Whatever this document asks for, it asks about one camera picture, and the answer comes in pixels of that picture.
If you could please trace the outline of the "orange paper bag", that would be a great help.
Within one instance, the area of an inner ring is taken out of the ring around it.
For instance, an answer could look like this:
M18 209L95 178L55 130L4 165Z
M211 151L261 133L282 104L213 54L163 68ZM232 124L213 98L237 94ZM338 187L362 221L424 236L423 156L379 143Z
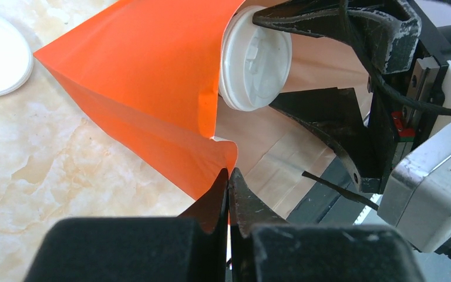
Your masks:
M104 132L198 199L220 170L287 216L335 155L264 107L230 109L218 95L220 45L254 1L117 1L35 52Z

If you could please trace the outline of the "white plastic cup lid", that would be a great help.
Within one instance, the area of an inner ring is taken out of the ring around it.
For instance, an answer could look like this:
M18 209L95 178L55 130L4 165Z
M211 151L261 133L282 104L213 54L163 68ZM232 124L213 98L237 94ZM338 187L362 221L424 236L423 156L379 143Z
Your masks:
M262 9L253 5L238 11L224 32L218 92L234 110L268 106L291 69L291 35L254 25L253 15Z

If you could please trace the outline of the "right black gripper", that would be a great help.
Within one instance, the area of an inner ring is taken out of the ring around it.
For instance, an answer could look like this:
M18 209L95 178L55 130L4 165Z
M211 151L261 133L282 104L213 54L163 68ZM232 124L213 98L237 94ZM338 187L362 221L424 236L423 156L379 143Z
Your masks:
M287 1L256 12L253 24L349 45L339 4ZM415 1L349 1L347 13L370 62L380 73L390 74L384 79L391 87L409 98L443 105L441 84L451 44ZM377 194L381 171L387 179L403 157L426 141L437 115L400 105L377 87L373 90L369 129L375 149L352 88L285 92L270 107L331 148L358 191Z

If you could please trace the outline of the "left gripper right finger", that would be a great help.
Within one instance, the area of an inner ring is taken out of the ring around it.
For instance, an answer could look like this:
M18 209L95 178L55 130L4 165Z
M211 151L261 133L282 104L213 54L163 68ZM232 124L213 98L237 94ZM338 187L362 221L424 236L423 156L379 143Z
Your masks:
M383 225L291 224L239 169L228 188L233 281L423 281L411 246Z

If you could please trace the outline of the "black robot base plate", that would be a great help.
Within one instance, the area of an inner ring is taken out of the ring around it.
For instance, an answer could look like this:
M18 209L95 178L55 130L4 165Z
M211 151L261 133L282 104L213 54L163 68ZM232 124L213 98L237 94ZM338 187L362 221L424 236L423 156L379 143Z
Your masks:
M357 191L338 158L329 164L321 177L367 199L373 196ZM365 208L363 204L350 201L329 187L316 183L294 207L287 221L294 224L352 224Z

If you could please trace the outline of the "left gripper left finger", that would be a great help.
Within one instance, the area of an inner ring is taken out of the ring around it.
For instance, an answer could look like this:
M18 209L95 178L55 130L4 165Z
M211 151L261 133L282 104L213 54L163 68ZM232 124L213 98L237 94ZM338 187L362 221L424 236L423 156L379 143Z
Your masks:
M229 174L176 217L75 217L46 234L26 281L224 281Z

